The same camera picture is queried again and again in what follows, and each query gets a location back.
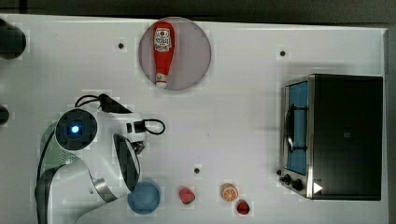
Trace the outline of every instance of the toaster oven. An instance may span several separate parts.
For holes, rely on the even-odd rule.
[[[381,199],[383,78],[310,75],[284,86],[281,184],[313,200]]]

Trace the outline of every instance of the oven window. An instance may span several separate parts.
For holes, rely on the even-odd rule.
[[[286,168],[298,174],[306,174],[306,127],[308,108],[308,83],[302,82],[289,86],[289,108],[293,113],[288,122],[293,122],[293,137],[289,144]]]

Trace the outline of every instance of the ketchup bottle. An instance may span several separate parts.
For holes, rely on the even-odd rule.
[[[156,64],[155,83],[166,87],[166,80],[175,51],[175,30],[169,22],[159,21],[154,26],[154,61]]]

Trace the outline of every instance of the oven knob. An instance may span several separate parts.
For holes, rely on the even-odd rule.
[[[291,177],[290,175],[284,175],[283,177],[280,177],[279,180],[283,181],[283,183],[285,183],[286,185],[289,185],[291,181]]]
[[[301,181],[301,179],[293,180],[293,181],[291,181],[291,186],[292,186],[294,189],[300,191],[300,190],[303,189],[303,181]]]

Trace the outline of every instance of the blue cup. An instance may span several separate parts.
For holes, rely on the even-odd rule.
[[[160,199],[160,190],[150,182],[137,183],[134,192],[128,194],[129,207],[141,215],[150,214],[157,209]]]

